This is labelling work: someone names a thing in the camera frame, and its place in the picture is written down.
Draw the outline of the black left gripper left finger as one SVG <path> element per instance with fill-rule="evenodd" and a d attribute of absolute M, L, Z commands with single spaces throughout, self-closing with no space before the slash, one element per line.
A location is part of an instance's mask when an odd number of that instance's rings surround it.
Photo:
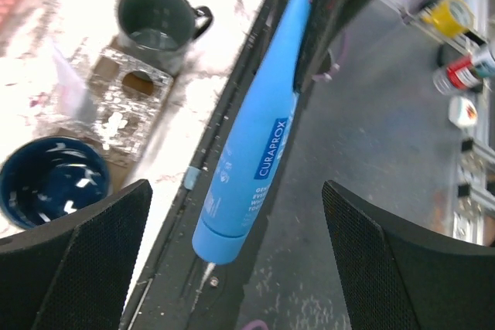
<path fill-rule="evenodd" d="M 3 329 L 116 329 L 152 201 L 145 179 L 1 240 Z"/>

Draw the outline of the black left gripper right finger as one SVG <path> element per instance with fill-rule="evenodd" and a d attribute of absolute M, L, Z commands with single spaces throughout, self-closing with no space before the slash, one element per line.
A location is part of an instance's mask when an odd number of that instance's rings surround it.
<path fill-rule="evenodd" d="M 396 216 L 337 182 L 322 198 L 354 329 L 492 329 L 494 249 Z"/>

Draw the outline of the dark blue mug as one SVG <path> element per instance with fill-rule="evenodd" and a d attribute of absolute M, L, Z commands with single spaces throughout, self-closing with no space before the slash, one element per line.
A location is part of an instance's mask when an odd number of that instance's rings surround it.
<path fill-rule="evenodd" d="M 28 230 L 111 194 L 101 155 L 76 138 L 49 136 L 15 150 L 1 167 L 1 211 Z"/>

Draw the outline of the blue toothpaste tube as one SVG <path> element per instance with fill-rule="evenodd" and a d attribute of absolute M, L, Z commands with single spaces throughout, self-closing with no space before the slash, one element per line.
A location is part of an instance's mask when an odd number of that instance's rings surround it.
<path fill-rule="evenodd" d="M 293 80 L 311 7 L 288 0 L 234 120 L 192 239 L 206 262 L 237 257 L 268 194 L 299 100 Z"/>

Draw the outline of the dark green mug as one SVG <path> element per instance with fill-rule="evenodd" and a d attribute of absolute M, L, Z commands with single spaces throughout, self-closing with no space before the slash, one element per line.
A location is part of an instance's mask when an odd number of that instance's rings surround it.
<path fill-rule="evenodd" d="M 123 52 L 176 77 L 190 45 L 211 26 L 213 13 L 187 0 L 118 0 L 116 18 Z"/>

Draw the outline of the yellow tape roll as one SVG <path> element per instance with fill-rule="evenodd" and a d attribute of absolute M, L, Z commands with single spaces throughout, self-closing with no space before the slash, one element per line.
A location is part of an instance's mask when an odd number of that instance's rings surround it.
<path fill-rule="evenodd" d="M 448 39 L 453 39 L 470 31 L 474 24 L 474 14 L 463 0 L 441 0 L 425 11 L 420 19 Z"/>

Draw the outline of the red spray can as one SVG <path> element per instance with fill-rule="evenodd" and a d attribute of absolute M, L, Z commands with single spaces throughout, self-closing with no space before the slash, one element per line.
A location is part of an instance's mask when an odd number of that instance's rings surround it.
<path fill-rule="evenodd" d="M 494 44 L 487 43 L 473 53 L 442 66 L 433 74 L 435 88 L 443 95 L 470 90 L 494 77 Z"/>

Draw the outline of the black front mounting rail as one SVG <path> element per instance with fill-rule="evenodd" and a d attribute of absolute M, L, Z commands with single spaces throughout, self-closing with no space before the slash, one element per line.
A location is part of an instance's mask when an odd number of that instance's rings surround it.
<path fill-rule="evenodd" d="M 121 327 L 187 329 L 240 253 L 282 159 L 311 0 L 265 0 L 183 176 Z"/>

